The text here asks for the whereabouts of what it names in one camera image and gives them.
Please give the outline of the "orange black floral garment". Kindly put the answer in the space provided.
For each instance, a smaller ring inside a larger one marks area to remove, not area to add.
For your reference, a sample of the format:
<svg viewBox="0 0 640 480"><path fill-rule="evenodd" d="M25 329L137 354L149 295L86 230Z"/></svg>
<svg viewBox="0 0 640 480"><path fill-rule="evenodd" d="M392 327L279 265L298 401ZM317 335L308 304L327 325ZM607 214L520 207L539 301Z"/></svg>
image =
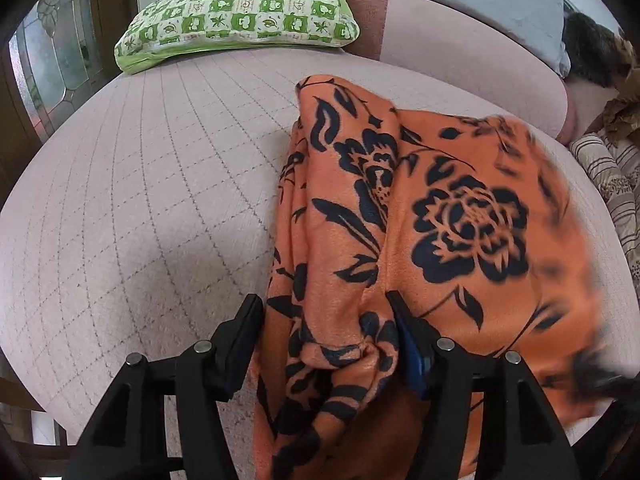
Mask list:
<svg viewBox="0 0 640 480"><path fill-rule="evenodd" d="M397 377L386 292L482 356L514 350L565 426L601 301L567 183L512 117L400 110L350 81L296 88L256 351L261 479L400 479L428 406Z"/></svg>

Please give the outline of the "wooden chair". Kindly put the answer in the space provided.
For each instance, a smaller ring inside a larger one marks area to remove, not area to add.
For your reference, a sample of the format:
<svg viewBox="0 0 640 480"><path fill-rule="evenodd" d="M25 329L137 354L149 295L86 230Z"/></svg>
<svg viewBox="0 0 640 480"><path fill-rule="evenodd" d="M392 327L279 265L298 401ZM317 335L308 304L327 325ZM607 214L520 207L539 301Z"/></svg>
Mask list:
<svg viewBox="0 0 640 480"><path fill-rule="evenodd" d="M52 439L35 441L32 414L47 413L17 378L4 354L1 355L1 478L61 479L73 445L66 431L52 422Z"/></svg>

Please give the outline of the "pink quilted mattress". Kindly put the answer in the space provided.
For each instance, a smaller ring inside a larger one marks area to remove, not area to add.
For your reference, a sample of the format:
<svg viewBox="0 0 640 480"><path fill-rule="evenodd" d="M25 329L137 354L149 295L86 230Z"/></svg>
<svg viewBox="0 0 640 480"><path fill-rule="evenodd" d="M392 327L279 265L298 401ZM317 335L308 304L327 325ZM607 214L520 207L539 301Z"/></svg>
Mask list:
<svg viewBox="0 0 640 480"><path fill-rule="evenodd" d="M264 288L294 86L311 72L404 107L497 111L413 70L302 49L114 79L41 149L1 213L2 348L70 432L127 353L176 354Z"/></svg>

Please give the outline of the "beige striped cloth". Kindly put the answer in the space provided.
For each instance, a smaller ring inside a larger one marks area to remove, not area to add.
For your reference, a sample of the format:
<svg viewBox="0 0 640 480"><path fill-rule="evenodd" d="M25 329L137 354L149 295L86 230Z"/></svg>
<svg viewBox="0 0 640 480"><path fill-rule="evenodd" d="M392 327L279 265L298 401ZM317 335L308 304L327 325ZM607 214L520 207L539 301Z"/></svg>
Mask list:
<svg viewBox="0 0 640 480"><path fill-rule="evenodd" d="M639 139L612 142L601 130L573 141L570 152L608 208L639 295Z"/></svg>

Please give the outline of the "brown crumpled cloth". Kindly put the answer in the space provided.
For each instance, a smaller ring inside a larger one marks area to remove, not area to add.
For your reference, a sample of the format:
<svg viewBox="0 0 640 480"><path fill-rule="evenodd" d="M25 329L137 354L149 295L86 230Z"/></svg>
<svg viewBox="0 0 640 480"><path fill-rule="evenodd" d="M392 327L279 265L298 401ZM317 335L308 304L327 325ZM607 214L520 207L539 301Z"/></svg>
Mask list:
<svg viewBox="0 0 640 480"><path fill-rule="evenodd" d="M628 140L639 146L639 58L631 42L622 35L615 37L615 44L623 57L622 79L615 84L618 95L603 110L603 128L614 145Z"/></svg>

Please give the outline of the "wooden glass-panel door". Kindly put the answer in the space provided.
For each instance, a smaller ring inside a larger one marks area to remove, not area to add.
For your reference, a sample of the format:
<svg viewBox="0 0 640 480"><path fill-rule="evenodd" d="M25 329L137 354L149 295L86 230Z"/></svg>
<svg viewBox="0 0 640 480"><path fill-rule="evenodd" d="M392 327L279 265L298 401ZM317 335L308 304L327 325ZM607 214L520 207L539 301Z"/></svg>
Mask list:
<svg viewBox="0 0 640 480"><path fill-rule="evenodd" d="M138 0L1 0L1 195L119 72L114 47Z"/></svg>

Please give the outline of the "dark furry cloth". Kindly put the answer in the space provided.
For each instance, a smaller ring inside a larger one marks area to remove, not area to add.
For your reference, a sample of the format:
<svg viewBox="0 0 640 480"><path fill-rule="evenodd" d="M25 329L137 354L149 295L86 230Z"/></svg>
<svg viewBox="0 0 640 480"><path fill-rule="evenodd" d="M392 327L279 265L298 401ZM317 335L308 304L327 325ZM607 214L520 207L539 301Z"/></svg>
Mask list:
<svg viewBox="0 0 640 480"><path fill-rule="evenodd" d="M626 78L638 63L634 46L623 32L614 34L580 12L565 15L563 42L570 58L570 74L603 88Z"/></svg>

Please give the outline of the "pink bolster cushion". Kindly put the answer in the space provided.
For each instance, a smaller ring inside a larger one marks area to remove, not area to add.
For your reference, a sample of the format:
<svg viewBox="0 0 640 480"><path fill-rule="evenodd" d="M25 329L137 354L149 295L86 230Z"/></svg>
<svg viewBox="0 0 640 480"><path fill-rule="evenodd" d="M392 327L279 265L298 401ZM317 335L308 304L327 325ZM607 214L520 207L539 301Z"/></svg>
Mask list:
<svg viewBox="0 0 640 480"><path fill-rule="evenodd" d="M360 27L346 51L452 84L562 144L578 126L570 90L512 39L432 0L347 0Z"/></svg>

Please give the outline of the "green white patterned pillow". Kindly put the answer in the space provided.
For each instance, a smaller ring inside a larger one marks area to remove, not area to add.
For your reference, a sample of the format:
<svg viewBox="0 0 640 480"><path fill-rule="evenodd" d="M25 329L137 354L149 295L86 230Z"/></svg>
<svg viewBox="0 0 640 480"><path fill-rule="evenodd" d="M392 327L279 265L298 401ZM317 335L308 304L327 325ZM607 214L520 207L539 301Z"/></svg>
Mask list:
<svg viewBox="0 0 640 480"><path fill-rule="evenodd" d="M114 47L141 73L177 55L261 46L346 47L360 35L347 0L156 0Z"/></svg>

